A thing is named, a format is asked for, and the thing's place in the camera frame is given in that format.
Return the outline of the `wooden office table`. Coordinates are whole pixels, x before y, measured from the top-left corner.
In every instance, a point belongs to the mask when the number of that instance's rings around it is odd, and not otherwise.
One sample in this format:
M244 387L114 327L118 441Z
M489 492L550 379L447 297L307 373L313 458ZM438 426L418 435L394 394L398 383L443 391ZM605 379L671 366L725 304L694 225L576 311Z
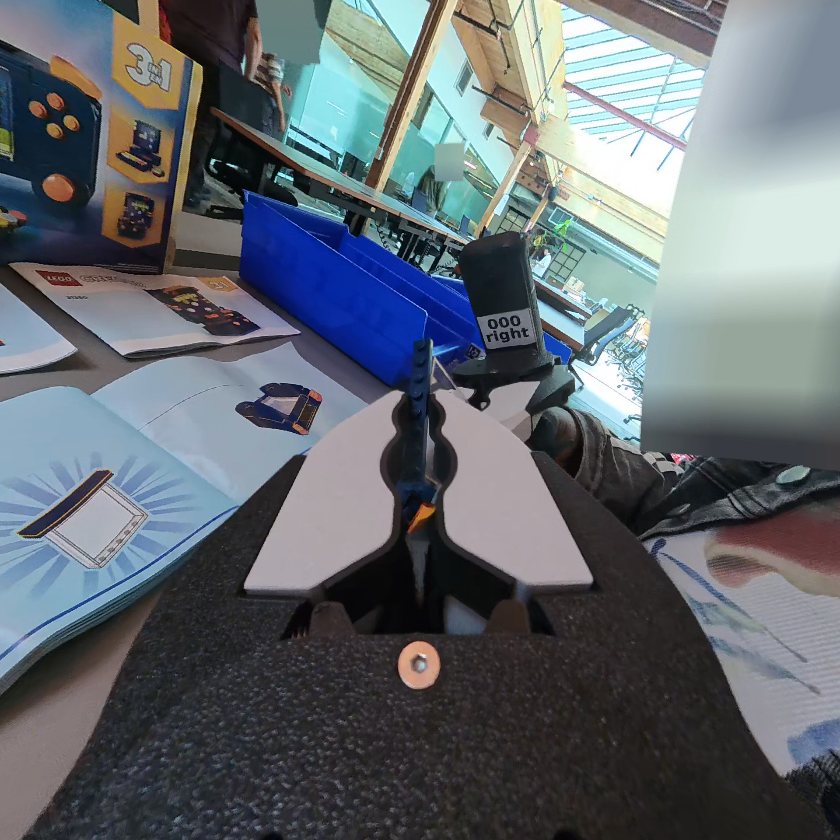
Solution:
M534 287L543 330L573 353L580 354L585 348L586 319L583 314L570 308L557 290L543 284L539 278L534 280Z

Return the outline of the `person's right forearm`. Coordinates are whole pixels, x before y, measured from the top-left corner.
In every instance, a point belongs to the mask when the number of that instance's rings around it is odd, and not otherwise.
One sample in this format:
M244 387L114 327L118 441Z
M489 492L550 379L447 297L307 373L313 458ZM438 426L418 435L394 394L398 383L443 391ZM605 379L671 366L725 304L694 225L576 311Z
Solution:
M574 444L564 462L572 477L631 532L641 536L690 510L678 483L686 473L658 453L614 436L589 413L569 409Z

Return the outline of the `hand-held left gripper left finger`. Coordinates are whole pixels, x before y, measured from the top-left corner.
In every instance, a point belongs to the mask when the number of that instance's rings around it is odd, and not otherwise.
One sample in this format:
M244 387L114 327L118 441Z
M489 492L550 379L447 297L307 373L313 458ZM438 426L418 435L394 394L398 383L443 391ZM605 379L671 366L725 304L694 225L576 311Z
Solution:
M385 394L309 451L245 578L247 595L313 595L389 543L396 500L382 463L403 398Z

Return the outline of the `dark blue brick plate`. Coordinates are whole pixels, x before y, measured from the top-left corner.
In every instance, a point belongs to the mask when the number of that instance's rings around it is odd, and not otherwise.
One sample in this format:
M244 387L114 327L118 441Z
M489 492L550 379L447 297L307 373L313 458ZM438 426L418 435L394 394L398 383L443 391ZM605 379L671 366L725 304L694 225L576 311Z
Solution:
M407 415L402 427L402 455L397 488L406 516L434 495L427 478L428 401L434 368L434 343L420 339L414 343L412 368L406 387Z

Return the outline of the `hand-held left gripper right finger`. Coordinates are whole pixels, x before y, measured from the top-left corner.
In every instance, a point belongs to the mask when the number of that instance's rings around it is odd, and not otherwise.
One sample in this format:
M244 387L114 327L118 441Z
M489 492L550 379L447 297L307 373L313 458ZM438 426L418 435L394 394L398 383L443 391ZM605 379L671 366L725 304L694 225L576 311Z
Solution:
M453 392L435 394L444 536L519 589L589 589L594 577L531 450Z

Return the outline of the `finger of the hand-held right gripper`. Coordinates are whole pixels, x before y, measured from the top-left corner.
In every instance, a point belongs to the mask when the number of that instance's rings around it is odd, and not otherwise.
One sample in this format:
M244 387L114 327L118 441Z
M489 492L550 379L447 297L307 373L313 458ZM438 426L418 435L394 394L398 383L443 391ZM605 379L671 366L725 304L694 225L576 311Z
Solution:
M517 382L494 389L490 393L488 416L519 440L527 440L532 434L532 419L527 405L538 386L537 382Z

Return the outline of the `green potted plant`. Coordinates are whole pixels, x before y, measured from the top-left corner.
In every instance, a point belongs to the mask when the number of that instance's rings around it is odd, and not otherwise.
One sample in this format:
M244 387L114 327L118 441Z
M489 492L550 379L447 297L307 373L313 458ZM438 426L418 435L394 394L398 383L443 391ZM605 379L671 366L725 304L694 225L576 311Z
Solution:
M539 263L546 255L549 255L549 258L552 259L556 253L568 255L571 252L568 233L573 222L574 218L569 217L551 227L532 227L528 233L528 258L531 262L533 264Z

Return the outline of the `arcade cover instruction booklet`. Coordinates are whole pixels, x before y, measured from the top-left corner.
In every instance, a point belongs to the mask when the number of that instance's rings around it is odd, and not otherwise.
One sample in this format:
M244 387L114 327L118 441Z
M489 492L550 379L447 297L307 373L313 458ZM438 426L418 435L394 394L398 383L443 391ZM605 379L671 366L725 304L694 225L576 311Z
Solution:
M299 334L225 276L131 275L27 262L10 267L127 359Z

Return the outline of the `long wooden table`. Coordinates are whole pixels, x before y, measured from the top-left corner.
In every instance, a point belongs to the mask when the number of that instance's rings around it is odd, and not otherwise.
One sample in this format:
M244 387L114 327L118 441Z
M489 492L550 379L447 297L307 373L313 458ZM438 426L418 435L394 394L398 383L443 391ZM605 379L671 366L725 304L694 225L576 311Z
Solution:
M407 236L398 256L409 260L417 242L426 240L438 247L433 267L438 265L446 251L457 254L470 241L412 206L293 150L223 111L212 108L211 113L221 125L232 131L237 141L251 147L263 165L290 170L293 184L302 194L344 210L345 223L354 236L362 235L365 220L396 223Z

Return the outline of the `black office chair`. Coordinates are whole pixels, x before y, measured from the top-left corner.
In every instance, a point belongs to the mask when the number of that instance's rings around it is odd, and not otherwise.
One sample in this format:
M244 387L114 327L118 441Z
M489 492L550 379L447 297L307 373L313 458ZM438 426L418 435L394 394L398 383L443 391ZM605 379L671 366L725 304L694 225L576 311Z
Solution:
M606 347L643 319L646 312L628 305L625 308L616 307L609 312L603 310L599 314L604 314L604 318L584 329L583 346L576 354L576 359L583 364L596 364Z

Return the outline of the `yellow blue brick set box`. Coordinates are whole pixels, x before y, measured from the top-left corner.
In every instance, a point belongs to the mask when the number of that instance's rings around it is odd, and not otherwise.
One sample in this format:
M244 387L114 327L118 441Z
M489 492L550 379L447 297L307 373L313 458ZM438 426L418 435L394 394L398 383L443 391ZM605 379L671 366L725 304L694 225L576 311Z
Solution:
M1 2L1 264L159 275L203 72L161 2Z

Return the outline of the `person's right hand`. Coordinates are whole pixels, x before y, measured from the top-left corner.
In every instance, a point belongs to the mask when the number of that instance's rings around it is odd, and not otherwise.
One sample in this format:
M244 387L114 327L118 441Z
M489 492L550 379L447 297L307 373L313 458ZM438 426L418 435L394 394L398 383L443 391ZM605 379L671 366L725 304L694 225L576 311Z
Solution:
M583 456L583 436L570 410L546 409L533 426L527 446L545 454L570 476L576 477Z

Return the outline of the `blue plastic bin with divider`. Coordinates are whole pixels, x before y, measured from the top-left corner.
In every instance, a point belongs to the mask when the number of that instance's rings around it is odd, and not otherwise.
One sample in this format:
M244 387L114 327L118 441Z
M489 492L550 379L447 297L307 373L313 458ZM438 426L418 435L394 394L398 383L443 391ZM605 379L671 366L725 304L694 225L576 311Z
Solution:
M245 193L240 277L386 385L432 340L445 366L485 352L467 297L345 224Z

